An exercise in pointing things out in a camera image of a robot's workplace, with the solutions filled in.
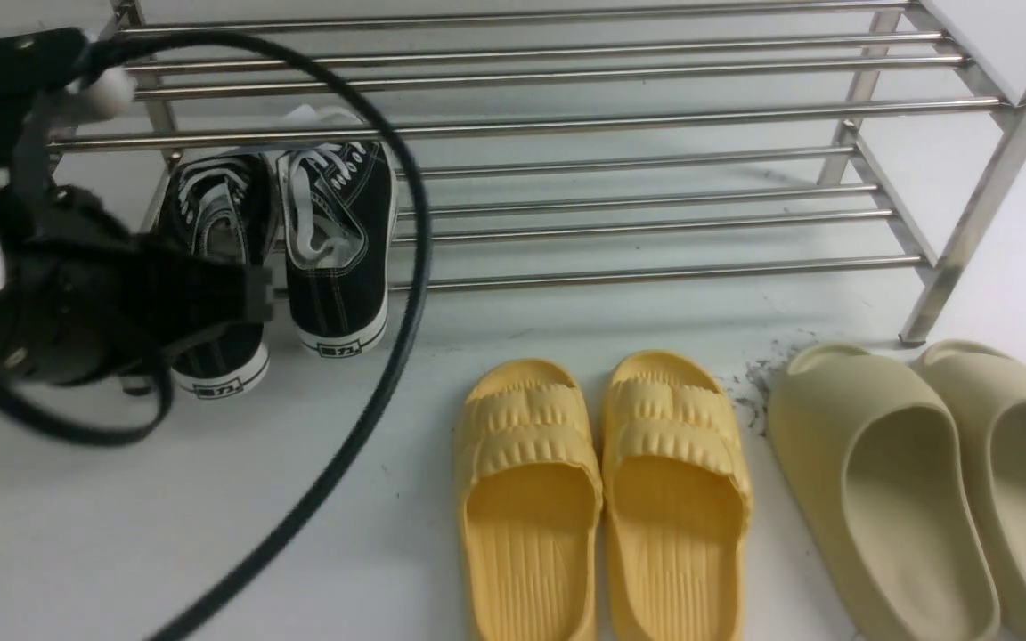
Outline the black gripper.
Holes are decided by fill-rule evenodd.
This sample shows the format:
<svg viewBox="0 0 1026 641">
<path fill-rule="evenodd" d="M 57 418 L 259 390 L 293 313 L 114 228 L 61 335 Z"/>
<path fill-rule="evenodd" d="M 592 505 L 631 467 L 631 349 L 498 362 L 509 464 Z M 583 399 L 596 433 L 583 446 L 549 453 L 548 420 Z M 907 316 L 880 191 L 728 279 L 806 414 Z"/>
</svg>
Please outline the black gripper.
<svg viewBox="0 0 1026 641">
<path fill-rule="evenodd" d="M 0 380 L 85 385 L 167 369 L 273 316 L 272 272 L 134 234 L 83 188 L 0 188 Z"/>
</svg>

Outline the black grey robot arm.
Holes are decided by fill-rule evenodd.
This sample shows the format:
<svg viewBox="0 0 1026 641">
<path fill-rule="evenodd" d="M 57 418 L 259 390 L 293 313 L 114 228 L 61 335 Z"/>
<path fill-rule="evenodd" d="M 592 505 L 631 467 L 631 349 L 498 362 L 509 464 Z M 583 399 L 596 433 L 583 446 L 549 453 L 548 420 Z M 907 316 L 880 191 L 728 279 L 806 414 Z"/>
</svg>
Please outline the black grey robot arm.
<svg viewBox="0 0 1026 641">
<path fill-rule="evenodd" d="M 268 268 L 134 234 L 86 188 L 53 181 L 53 127 L 131 99 L 115 72 L 82 84 L 90 49 L 73 28 L 0 39 L 0 380 L 146 374 L 273 316 Z"/>
</svg>

